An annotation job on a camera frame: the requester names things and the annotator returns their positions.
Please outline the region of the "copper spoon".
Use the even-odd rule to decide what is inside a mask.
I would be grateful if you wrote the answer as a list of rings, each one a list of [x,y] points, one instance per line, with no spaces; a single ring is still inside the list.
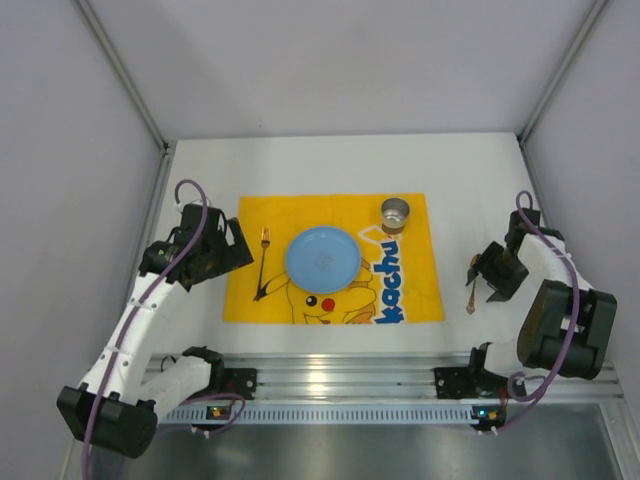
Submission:
[[[476,297],[476,284],[477,284],[477,272],[475,270],[475,266],[479,262],[481,258],[480,254],[476,254],[472,257],[470,261],[470,266],[467,271],[467,286],[471,286],[469,299],[466,305],[466,311],[469,315],[473,315],[475,313],[475,297]]]

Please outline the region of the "copper fork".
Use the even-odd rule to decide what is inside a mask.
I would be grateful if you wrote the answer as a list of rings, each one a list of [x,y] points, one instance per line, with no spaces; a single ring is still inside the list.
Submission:
[[[254,301],[259,301],[264,296],[264,293],[263,293],[264,285],[265,285],[264,266],[265,266],[266,252],[270,247],[270,245],[271,245],[270,229],[268,227],[263,227],[261,231],[261,240],[260,240],[260,246],[261,246],[260,270],[258,275],[256,292],[253,298]]]

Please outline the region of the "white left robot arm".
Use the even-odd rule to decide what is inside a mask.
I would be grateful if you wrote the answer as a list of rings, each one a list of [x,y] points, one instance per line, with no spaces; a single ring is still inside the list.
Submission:
[[[135,459],[185,400],[223,393],[229,384],[223,357],[205,346],[187,348],[151,380],[144,375],[191,288],[252,261],[237,218],[214,207],[184,206],[168,239],[145,250],[131,298],[99,358],[78,386],[58,395],[73,437]]]

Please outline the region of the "aluminium mounting rail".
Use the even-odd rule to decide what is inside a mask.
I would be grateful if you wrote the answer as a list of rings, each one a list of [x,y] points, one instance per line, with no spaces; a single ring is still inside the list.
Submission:
[[[466,367],[469,353],[446,354],[225,354],[230,368],[257,370],[256,401],[437,401],[434,369]],[[546,403],[600,403],[624,399],[611,364],[595,380],[556,377]]]

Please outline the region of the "blue plastic plate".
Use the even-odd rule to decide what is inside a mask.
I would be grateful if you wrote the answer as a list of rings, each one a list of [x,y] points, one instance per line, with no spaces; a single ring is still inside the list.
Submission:
[[[329,294],[343,290],[357,277],[361,250],[346,231],[317,226],[299,233],[285,253],[286,273],[301,290]]]

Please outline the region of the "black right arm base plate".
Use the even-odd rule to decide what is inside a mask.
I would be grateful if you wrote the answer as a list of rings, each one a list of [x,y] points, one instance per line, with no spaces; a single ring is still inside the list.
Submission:
[[[439,367],[433,370],[436,395],[441,400],[497,399],[506,379],[471,367]]]

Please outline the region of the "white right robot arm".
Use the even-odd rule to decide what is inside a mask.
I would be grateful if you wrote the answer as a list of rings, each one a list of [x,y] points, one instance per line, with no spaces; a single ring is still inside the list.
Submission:
[[[504,243],[490,243],[467,271],[468,285],[482,278],[490,287],[489,303],[511,300],[526,282],[535,289],[516,339],[471,350],[475,380],[503,381],[518,366],[553,372],[557,361],[556,374],[565,378],[592,380],[601,371],[617,300],[577,272],[564,237],[540,217],[530,208],[512,212]]]

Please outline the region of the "steel cup with cork base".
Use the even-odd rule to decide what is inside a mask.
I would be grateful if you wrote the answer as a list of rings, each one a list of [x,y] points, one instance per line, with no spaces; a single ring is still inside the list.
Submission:
[[[389,235],[401,233],[406,227],[410,212],[410,205],[406,200],[399,197],[385,199],[380,208],[382,230]]]

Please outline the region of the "yellow Pikachu cloth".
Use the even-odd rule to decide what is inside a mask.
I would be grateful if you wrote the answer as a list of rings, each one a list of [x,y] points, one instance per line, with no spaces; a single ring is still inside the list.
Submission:
[[[426,200],[419,193],[398,196],[410,205],[405,229],[381,228],[386,194],[243,197],[239,220],[255,255],[254,264],[229,276],[223,319],[227,323],[357,325],[439,322],[439,291]],[[285,253],[306,229],[333,226],[349,233],[361,250],[356,279],[329,294],[310,293],[289,279]],[[261,231],[271,245],[264,266],[264,296],[254,301],[261,259]]]

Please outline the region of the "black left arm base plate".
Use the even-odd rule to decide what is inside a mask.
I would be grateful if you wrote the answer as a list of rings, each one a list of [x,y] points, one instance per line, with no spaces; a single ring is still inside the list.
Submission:
[[[226,367],[220,393],[235,393],[246,400],[253,400],[257,389],[258,371],[255,368]]]

